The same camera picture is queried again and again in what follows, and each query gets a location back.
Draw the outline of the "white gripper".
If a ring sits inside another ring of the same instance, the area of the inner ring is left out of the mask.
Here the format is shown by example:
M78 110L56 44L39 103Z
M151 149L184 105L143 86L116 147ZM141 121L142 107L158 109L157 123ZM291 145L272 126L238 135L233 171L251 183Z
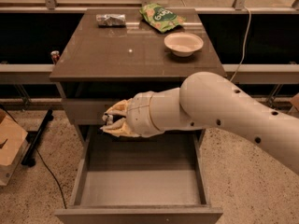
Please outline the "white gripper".
M148 138L162 134L150 116L150 100L153 94L153 91L141 92L129 102L129 105L127 100L114 104L102 116L102 120L107 122L107 115L113 115L114 123L104 125L101 130L116 137Z

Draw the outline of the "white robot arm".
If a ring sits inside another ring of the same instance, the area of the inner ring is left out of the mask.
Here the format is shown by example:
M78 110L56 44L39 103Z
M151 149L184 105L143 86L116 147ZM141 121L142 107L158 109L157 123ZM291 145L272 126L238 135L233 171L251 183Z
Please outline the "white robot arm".
M114 104L103 121L103 132L126 137L219 128L299 174L299 119L262 105L214 73L195 73L171 90L140 92Z

